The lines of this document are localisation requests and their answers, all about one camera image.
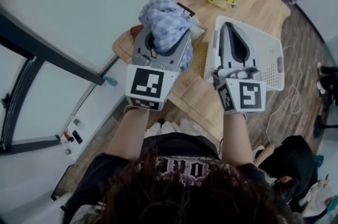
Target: power cord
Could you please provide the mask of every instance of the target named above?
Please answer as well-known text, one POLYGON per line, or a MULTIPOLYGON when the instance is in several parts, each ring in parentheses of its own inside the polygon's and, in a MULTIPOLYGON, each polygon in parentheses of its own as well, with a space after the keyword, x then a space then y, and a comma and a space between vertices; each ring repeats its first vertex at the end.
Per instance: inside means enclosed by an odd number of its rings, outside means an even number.
POLYGON ((272 116, 273 116, 274 114, 276 114, 277 112, 279 112, 279 110, 281 109, 281 107, 284 105, 284 103, 286 102, 286 100, 289 98, 289 96, 291 95, 291 90, 292 90, 292 88, 295 88, 296 91, 295 91, 295 93, 294 93, 294 95, 292 96, 292 99, 291 99, 290 112, 291 112, 291 114, 298 114, 298 113, 301 112, 301 109, 302 109, 302 106, 301 106, 301 97, 300 97, 300 93, 299 93, 299 91, 298 91, 298 86, 299 86, 299 84, 300 84, 300 82, 301 82, 301 80, 302 80, 302 77, 303 77, 303 72, 302 72, 302 69, 301 69, 301 61, 299 60, 298 54, 297 54, 296 49, 294 48, 294 46, 289 45, 289 46, 283 48, 283 50, 286 50, 286 49, 288 49, 288 48, 292 48, 292 49, 295 51, 295 55, 296 55, 296 58, 297 58, 297 60, 298 60, 298 68, 299 68, 299 71, 301 72, 301 77, 299 78, 299 80, 298 80, 296 86, 293 85, 293 84, 291 84, 291 86, 289 87, 289 92, 288 92, 288 94, 287 94, 287 97, 284 99, 284 101, 283 101, 282 104, 279 106, 279 108, 277 108, 277 110, 276 110, 274 113, 272 113, 272 114, 270 115, 269 122, 268 122, 268 126, 266 127, 266 131, 265 131, 265 134, 266 134, 266 137, 267 137, 269 143, 271 143, 271 141, 270 141, 270 138, 269 138, 269 135, 268 135, 268 129, 269 129, 269 125, 270 125, 271 118, 272 118, 272 116), (294 107, 294 105, 295 105, 295 104, 294 104, 294 101, 295 101, 296 99, 298 100, 299 110, 294 111, 293 107, 294 107))

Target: wooden floor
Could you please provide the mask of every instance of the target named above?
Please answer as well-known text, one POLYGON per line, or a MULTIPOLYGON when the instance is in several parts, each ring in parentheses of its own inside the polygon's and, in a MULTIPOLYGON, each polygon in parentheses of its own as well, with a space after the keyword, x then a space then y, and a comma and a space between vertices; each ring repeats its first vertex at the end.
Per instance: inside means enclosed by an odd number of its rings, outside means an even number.
MULTIPOLYGON (((284 22, 281 42, 283 47, 293 46, 301 62, 303 76, 298 87, 301 98, 301 111, 298 114, 292 114, 290 112, 291 97, 295 92, 295 89, 292 89, 289 99, 279 112, 272 117, 268 135, 271 142, 274 143, 280 143, 284 138, 291 135, 302 135, 315 153, 320 140, 315 140, 312 137, 313 124, 317 114, 321 114, 322 112, 322 101, 316 88, 316 82, 318 80, 316 64, 319 61, 324 65, 331 65, 331 63, 324 56, 324 49, 319 37, 296 8, 292 8, 291 16, 284 22)), ((296 85, 301 77, 301 73, 298 69, 298 61, 293 49, 289 48, 284 51, 284 64, 284 91, 268 93, 266 111, 264 113, 249 115, 247 118, 252 148, 268 144, 266 128, 269 117, 287 97, 289 87, 292 84, 296 85)), ((93 157, 103 152, 108 146, 109 141, 113 137, 122 119, 123 108, 126 104, 126 101, 121 103, 94 137, 93 141, 88 145, 83 155, 77 161, 77 164, 67 170, 55 190, 55 195, 62 195, 65 192, 73 192, 75 190, 93 157)), ((298 108, 296 102, 293 110, 296 111, 298 108)), ((187 117, 187 115, 168 101, 161 113, 151 113, 148 125, 151 126, 160 118, 178 123, 180 119, 184 117, 187 117)), ((219 141, 217 139, 208 133, 206 133, 206 135, 218 146, 219 141)))

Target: white laundry basket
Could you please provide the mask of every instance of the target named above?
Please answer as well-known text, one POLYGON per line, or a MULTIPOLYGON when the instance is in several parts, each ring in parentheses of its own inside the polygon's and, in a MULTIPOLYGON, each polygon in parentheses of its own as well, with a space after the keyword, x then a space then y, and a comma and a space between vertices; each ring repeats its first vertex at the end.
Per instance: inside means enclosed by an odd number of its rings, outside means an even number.
POLYGON ((211 73, 221 65, 218 50, 220 30, 225 22, 239 26, 252 41, 258 57, 257 67, 261 72, 262 80, 267 84, 267 91, 282 91, 284 89, 284 59, 281 42, 261 30, 226 16, 218 16, 216 19, 214 36, 209 41, 204 79, 212 82, 211 73))

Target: crumpled cloth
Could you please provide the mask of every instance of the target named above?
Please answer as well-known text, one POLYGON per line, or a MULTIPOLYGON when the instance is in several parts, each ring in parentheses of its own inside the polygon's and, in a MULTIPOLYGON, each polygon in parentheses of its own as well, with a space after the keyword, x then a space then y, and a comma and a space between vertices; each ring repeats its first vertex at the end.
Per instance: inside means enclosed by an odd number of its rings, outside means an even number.
MULTIPOLYGON (((183 14, 174 0, 150 0, 141 10, 139 21, 150 26, 154 36, 154 50, 165 53, 178 42, 190 28, 191 18, 183 14)), ((186 70, 192 61, 191 39, 183 54, 180 68, 186 70)))

